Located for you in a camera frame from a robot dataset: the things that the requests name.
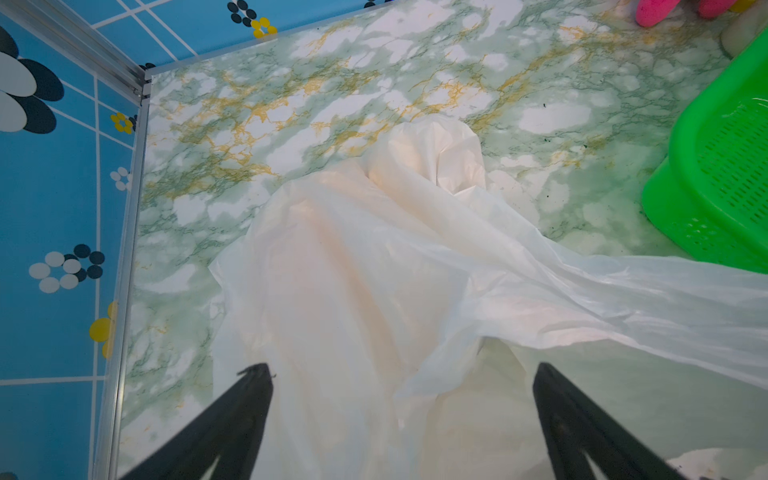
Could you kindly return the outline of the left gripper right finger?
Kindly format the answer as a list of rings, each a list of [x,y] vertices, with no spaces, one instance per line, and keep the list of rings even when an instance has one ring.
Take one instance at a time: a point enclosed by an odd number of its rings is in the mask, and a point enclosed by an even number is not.
[[[593,466],[607,479],[682,477],[553,365],[538,365],[533,396],[557,479],[593,479]]]

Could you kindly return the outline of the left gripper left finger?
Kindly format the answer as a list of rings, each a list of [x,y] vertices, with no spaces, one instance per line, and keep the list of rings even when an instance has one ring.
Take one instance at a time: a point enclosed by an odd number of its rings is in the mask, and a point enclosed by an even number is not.
[[[273,395],[265,363],[239,380],[126,479],[249,479],[264,436]]]

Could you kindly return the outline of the white plastic bag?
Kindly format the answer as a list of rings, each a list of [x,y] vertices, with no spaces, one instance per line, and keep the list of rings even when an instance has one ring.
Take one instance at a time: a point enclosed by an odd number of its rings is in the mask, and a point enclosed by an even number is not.
[[[459,121],[284,184],[211,272],[216,388],[274,376],[257,479],[549,479],[543,362],[683,475],[767,475],[766,277],[546,239]]]

